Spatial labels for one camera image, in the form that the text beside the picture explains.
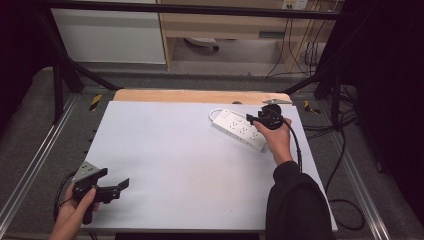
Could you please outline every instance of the white cabinet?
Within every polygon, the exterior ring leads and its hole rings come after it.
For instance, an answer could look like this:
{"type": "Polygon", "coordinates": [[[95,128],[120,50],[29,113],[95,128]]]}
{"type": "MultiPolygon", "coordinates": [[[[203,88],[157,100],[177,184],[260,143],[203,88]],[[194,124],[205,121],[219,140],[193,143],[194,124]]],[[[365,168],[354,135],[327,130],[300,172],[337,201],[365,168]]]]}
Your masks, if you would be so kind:
{"type": "MultiPolygon", "coordinates": [[[[113,2],[156,3],[155,0],[113,2]]],[[[52,9],[52,12],[74,61],[165,64],[157,13],[67,9],[52,9]]]]}

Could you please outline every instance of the black sleeve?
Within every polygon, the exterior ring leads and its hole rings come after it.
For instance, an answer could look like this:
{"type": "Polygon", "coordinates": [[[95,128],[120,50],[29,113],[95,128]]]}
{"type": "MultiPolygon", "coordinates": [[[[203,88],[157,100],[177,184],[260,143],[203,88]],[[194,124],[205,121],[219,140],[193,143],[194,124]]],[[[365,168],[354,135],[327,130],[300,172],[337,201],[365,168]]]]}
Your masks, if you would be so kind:
{"type": "Polygon", "coordinates": [[[268,197],[266,237],[274,239],[335,239],[327,201],[315,181],[301,174],[296,162],[274,171],[268,197]]]}

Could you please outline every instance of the white tabletop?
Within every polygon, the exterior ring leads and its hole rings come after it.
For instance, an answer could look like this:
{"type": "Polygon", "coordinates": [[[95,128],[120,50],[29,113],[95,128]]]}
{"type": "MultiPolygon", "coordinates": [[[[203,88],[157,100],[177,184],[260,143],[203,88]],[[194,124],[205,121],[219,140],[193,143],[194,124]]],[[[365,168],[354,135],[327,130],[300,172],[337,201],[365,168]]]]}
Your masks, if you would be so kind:
{"type": "MultiPolygon", "coordinates": [[[[130,185],[85,228],[131,231],[263,231],[276,167],[263,152],[212,127],[216,108],[257,115],[260,105],[109,102],[86,161],[108,168],[99,186],[130,185]]],[[[303,171],[322,188],[299,115],[292,119],[303,171]]],[[[296,153],[294,141],[292,152],[296,153]]],[[[333,230],[337,230],[332,216],[333,230]]]]}

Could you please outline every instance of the white power strip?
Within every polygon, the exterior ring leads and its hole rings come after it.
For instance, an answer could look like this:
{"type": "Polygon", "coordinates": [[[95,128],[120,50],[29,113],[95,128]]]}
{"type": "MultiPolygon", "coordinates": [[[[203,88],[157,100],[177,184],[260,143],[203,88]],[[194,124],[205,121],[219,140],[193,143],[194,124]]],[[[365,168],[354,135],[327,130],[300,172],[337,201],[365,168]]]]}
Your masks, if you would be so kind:
{"type": "Polygon", "coordinates": [[[230,110],[223,109],[213,120],[212,125],[259,152],[266,144],[265,137],[256,130],[255,126],[250,125],[246,119],[230,110]]]}

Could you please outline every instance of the human hand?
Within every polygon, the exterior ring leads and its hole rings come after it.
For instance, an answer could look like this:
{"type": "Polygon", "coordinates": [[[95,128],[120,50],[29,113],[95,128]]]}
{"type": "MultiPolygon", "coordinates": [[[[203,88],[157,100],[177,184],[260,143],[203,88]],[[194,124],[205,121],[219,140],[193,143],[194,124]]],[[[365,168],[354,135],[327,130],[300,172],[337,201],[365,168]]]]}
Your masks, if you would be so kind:
{"type": "MultiPolygon", "coordinates": [[[[288,118],[285,118],[285,120],[289,125],[292,122],[288,118]]],[[[262,135],[264,135],[277,166],[284,162],[293,160],[290,152],[290,129],[285,123],[275,130],[270,130],[257,121],[253,121],[253,125],[255,125],[256,129],[262,133],[262,135]]]]}
{"type": "MultiPolygon", "coordinates": [[[[72,183],[65,193],[65,201],[71,199],[72,189],[74,184],[72,183]]],[[[96,196],[96,189],[92,188],[83,197],[79,204],[75,200],[69,200],[60,208],[59,216],[57,217],[56,224],[54,225],[50,240],[71,240],[76,239],[78,230],[80,229],[82,219],[85,211],[93,204],[94,197],[96,196]]],[[[98,210],[98,204],[94,204],[94,211],[98,210]]]]}

